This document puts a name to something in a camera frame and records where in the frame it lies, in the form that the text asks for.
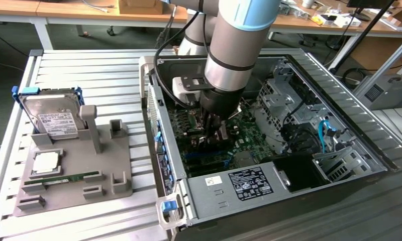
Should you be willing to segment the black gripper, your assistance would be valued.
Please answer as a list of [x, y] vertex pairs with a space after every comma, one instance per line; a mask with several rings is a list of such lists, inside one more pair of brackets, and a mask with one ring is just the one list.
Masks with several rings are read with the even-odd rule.
[[227, 120], [238, 108], [244, 89], [236, 91], [223, 91], [219, 89], [206, 89], [200, 92], [199, 103], [203, 111]]

